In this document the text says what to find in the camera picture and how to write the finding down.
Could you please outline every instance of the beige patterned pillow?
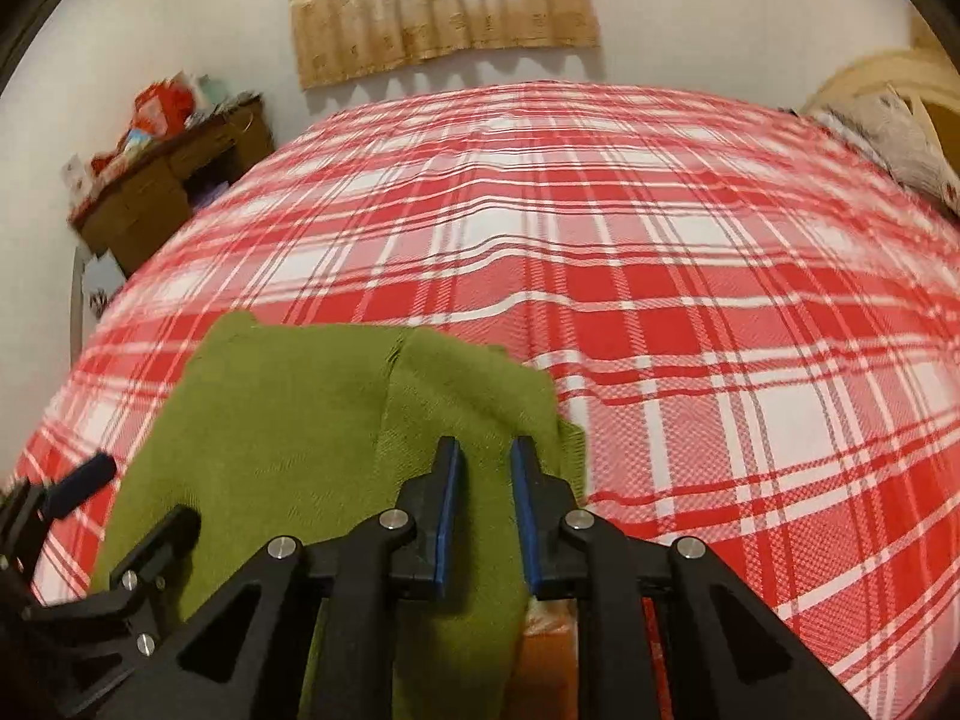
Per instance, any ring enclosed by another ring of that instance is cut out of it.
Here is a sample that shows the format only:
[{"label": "beige patterned pillow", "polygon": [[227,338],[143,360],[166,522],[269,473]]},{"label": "beige patterned pillow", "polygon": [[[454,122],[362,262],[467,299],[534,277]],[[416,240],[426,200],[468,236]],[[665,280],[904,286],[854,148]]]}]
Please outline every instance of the beige patterned pillow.
[{"label": "beige patterned pillow", "polygon": [[895,180],[960,215],[960,177],[893,90],[832,103],[827,110],[870,142]]}]

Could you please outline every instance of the white wall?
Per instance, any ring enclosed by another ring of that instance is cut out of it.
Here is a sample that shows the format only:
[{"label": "white wall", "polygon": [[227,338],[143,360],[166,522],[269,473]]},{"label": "white wall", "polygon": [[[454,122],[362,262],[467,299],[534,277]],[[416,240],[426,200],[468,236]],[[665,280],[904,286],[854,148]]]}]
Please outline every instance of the white wall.
[{"label": "white wall", "polygon": [[266,95],[280,143],[337,109],[562,77],[799,106],[842,65],[908,43],[905,0],[594,0],[596,52],[464,52],[301,93],[286,0],[64,0],[0,97],[0,471],[64,379],[73,239],[59,167],[109,148],[180,69]]},{"label": "white wall", "polygon": [[59,169],[109,151],[136,94],[179,71],[169,0],[64,0],[0,95],[0,473],[69,365],[76,241]]}]

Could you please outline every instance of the folded green garment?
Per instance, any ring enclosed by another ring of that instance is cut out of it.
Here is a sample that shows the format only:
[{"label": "folded green garment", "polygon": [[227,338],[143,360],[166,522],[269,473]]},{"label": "folded green garment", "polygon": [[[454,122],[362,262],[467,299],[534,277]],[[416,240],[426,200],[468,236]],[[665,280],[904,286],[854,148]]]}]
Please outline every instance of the folded green garment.
[{"label": "folded green garment", "polygon": [[428,328],[261,326],[227,314],[194,354],[113,507],[93,589],[174,504],[203,517],[182,618],[272,536],[342,536],[426,473],[440,436],[467,456],[448,593],[401,603],[396,717],[498,717],[527,605],[509,447],[583,490],[584,436],[553,382]]}]

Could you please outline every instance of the red plaid bedsheet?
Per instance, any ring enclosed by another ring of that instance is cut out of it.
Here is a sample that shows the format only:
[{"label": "red plaid bedsheet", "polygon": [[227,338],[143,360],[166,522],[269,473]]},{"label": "red plaid bedsheet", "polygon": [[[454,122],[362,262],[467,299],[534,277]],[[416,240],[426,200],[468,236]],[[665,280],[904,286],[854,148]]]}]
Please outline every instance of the red plaid bedsheet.
[{"label": "red plaid bedsheet", "polygon": [[[131,279],[18,472],[131,461],[214,320],[431,324],[550,371],[589,504],[696,533],[875,718],[960,641],[960,235],[812,124],[538,82],[336,114]],[[54,528],[83,593],[115,494]]]}]

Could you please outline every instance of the curtain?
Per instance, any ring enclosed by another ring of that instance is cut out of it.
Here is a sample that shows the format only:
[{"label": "curtain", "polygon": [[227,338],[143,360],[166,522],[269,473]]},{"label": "curtain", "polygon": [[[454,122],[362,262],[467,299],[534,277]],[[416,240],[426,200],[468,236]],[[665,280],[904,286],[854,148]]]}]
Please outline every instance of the curtain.
[{"label": "curtain", "polygon": [[596,46],[590,0],[290,0],[301,87],[462,49]]}]

